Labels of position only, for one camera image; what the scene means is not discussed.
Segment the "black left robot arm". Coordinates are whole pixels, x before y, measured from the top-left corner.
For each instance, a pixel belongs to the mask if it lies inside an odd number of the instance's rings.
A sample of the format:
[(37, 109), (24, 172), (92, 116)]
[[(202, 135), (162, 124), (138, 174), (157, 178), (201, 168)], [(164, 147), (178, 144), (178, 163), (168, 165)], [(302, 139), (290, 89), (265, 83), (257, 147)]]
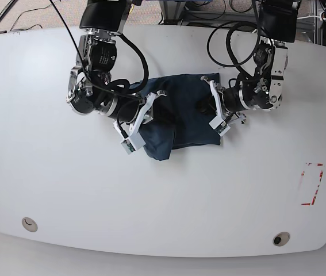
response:
[[(282, 101), (283, 75), (288, 62), (286, 43), (295, 41), (300, 1), (260, 1), (253, 5), (255, 22), (230, 21), (225, 46), (231, 60), (230, 68), (239, 72), (224, 88), (214, 85), (214, 93), (224, 114), (225, 123), (245, 110), (270, 111)], [(231, 47), (233, 33), (242, 27), (257, 32), (256, 44), (246, 61), (256, 65), (253, 74), (248, 73), (239, 62)]]

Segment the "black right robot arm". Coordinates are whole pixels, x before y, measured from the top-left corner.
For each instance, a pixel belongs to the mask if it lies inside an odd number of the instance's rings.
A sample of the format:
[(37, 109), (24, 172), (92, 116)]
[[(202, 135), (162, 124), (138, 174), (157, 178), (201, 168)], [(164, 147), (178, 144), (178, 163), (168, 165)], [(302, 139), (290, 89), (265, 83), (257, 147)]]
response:
[[(67, 102), (74, 110), (80, 114), (96, 111), (112, 119), (127, 141), (138, 138), (143, 124), (175, 122), (174, 115), (159, 101), (164, 91), (141, 93), (148, 83), (148, 64), (141, 50), (122, 33), (132, 5), (139, 6), (141, 1), (88, 1), (79, 25), (86, 33), (76, 45), (67, 94)], [(112, 80), (111, 70), (117, 58), (114, 37), (119, 37), (141, 60), (143, 79), (136, 86), (127, 79)]]

